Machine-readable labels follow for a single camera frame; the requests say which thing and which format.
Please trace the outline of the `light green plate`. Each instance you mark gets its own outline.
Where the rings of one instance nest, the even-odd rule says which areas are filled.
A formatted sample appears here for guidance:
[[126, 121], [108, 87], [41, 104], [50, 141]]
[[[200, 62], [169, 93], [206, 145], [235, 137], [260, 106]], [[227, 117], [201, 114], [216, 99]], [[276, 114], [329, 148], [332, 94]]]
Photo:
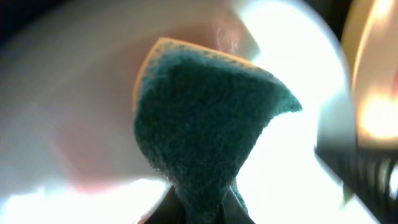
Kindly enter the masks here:
[[329, 16], [347, 1], [69, 1], [1, 46], [1, 222], [137, 223], [169, 188], [139, 150], [133, 88], [171, 37], [281, 79], [303, 111], [276, 117], [238, 175], [255, 223], [339, 223], [340, 189], [313, 145], [332, 119], [353, 144]]

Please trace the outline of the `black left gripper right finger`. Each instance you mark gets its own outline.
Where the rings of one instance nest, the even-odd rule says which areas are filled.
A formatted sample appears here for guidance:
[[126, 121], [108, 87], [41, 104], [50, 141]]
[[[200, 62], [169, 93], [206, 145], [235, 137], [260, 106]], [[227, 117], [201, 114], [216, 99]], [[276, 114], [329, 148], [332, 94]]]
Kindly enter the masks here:
[[221, 206], [222, 224], [254, 224], [230, 187]]

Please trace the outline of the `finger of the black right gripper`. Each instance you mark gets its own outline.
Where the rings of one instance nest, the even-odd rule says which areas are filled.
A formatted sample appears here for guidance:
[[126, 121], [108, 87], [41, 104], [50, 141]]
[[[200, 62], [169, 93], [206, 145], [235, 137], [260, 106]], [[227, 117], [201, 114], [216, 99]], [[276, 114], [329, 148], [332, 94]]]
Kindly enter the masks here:
[[397, 152], [316, 149], [315, 155], [380, 223], [397, 224]]

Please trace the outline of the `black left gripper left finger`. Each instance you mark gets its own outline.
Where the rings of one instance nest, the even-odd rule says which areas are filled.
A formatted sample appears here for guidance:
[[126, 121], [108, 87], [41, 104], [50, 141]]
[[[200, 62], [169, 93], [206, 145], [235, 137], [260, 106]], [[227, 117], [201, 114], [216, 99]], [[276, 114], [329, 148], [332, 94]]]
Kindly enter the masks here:
[[185, 209], [173, 185], [144, 224], [186, 224]]

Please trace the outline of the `yellow plate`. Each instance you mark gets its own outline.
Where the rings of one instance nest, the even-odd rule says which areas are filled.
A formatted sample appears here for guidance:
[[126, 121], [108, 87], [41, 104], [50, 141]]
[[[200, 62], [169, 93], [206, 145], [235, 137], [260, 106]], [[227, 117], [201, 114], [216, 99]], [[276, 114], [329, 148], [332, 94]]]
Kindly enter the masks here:
[[397, 0], [355, 0], [341, 44], [351, 69], [358, 144], [397, 149]]

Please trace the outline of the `green yellow sponge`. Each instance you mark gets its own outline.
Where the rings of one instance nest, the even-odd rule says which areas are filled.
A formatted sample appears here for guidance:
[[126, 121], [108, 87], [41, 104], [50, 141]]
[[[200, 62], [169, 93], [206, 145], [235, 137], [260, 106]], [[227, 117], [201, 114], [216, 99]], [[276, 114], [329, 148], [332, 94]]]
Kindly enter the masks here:
[[163, 37], [137, 74], [133, 109], [137, 145], [175, 187], [186, 223], [222, 223], [225, 195], [263, 129], [302, 106], [247, 60]]

